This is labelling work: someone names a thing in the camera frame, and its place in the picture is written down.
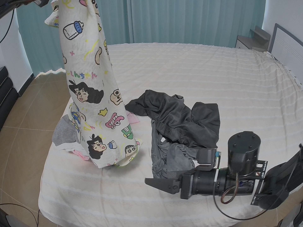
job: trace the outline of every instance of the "baby bottle print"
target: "baby bottle print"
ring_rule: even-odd
[[[82,33],[83,26],[84,24],[81,21],[75,21],[66,25],[63,28],[63,33],[67,39],[72,40]]]

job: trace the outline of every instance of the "nightstand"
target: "nightstand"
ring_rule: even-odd
[[[267,51],[270,40],[270,34],[256,26],[251,29],[250,33],[253,34],[252,38],[238,35],[236,48],[256,51]]]

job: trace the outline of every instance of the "cartoon blanket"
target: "cartoon blanket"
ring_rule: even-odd
[[[96,0],[53,0],[46,24],[59,28],[73,103],[69,119],[99,167],[128,164],[138,153],[110,62]]]

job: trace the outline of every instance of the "mattress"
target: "mattress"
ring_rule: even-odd
[[[254,131],[261,138],[260,160],[267,169],[289,160],[302,140],[303,92],[286,69],[261,52],[196,44],[120,44],[109,46],[113,70],[127,104],[146,89],[184,96],[185,104],[217,103],[221,127],[218,150],[227,166],[227,141]],[[151,122],[139,117],[138,156],[125,167],[98,169],[91,161],[52,144],[39,196],[43,215],[62,226],[231,226],[212,196],[180,199],[145,185],[152,177]],[[236,218],[260,208],[252,196],[237,196],[219,207]]]

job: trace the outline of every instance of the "teal curtain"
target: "teal curtain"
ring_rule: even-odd
[[[108,44],[171,42],[235,47],[237,35],[262,27],[266,0],[97,0]],[[17,9],[35,75],[63,67],[57,28],[44,24],[50,4]]]
[[[131,0],[133,38],[235,47],[262,27],[266,0]]]
[[[126,0],[97,0],[107,44],[130,43]],[[57,28],[44,21],[52,13],[50,2],[17,9],[19,31],[34,75],[64,68]]]

